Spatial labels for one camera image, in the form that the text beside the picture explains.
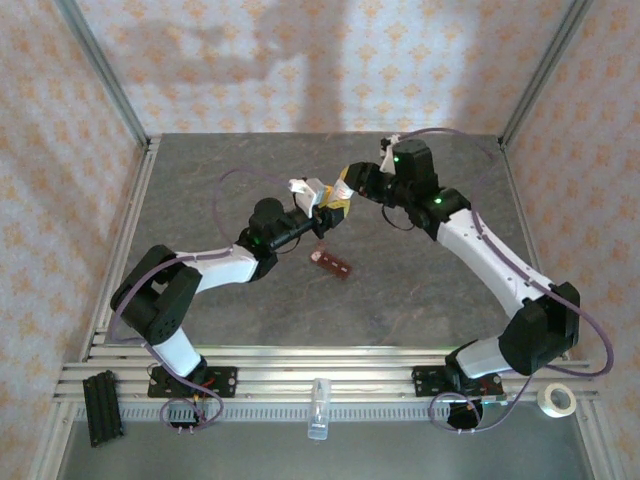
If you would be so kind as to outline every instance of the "black bracket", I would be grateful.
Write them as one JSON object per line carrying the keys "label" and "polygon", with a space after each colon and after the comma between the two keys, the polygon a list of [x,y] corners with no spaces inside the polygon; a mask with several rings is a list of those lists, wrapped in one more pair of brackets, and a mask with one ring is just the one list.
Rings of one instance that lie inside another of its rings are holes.
{"label": "black bracket", "polygon": [[91,447],[124,435],[113,372],[107,370],[89,377],[82,381],[82,386]]}
{"label": "black bracket", "polygon": [[[164,368],[154,367],[149,379],[149,398],[192,398],[194,391],[173,378]],[[212,390],[222,398],[233,398],[238,385],[236,367],[206,367],[203,387]]]}
{"label": "black bracket", "polygon": [[416,397],[435,397],[439,393],[456,392],[469,398],[495,397],[495,400],[506,400],[502,388],[502,379],[497,373],[480,378],[468,379],[460,389],[447,380],[443,366],[417,366],[411,372]]}

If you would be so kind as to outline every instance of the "black mounting plate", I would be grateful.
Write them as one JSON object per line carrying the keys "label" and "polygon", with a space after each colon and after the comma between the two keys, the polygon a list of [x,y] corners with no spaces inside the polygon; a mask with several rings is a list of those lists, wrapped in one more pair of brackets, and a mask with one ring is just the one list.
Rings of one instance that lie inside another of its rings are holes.
{"label": "black mounting plate", "polygon": [[[447,380],[443,366],[417,366],[411,372],[413,385],[416,389],[416,397],[434,397],[439,393],[454,392],[453,385]],[[461,393],[469,398],[496,397],[505,400],[502,389],[502,379],[497,373],[491,373],[484,377],[468,380],[462,387]]]}
{"label": "black mounting plate", "polygon": [[[149,379],[149,398],[191,398],[193,391],[173,378],[164,368],[154,367]],[[202,385],[222,398],[233,398],[238,384],[236,367],[207,367]]]}

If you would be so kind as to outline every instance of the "orange floral pattern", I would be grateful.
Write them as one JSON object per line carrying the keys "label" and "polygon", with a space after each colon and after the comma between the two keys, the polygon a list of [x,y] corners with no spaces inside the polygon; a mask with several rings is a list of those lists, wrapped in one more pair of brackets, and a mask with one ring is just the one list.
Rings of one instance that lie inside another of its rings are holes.
{"label": "orange floral pattern", "polygon": [[570,3],[80,0],[152,135],[497,134]]}
{"label": "orange floral pattern", "polygon": [[[615,448],[640,472],[640,17],[594,2],[509,151],[544,270],[578,287],[616,351],[603,380]],[[585,323],[577,355],[602,361]]]}
{"label": "orange floral pattern", "polygon": [[27,478],[140,152],[49,0],[0,12],[0,464]]}

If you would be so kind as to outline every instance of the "tape roll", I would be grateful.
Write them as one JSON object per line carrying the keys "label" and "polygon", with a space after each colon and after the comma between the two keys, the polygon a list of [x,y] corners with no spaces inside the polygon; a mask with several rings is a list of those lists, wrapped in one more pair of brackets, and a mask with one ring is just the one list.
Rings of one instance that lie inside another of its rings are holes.
{"label": "tape roll", "polygon": [[562,383],[550,383],[538,392],[540,409],[553,418],[566,417],[576,411],[576,396]]}

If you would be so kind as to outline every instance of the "black connector block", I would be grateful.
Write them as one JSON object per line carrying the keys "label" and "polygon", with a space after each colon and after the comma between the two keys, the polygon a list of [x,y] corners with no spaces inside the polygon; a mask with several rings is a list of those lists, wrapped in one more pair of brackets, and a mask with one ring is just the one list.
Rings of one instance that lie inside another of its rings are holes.
{"label": "black connector block", "polygon": [[113,372],[107,370],[89,377],[82,381],[82,386],[91,447],[99,447],[109,440],[123,436]]}

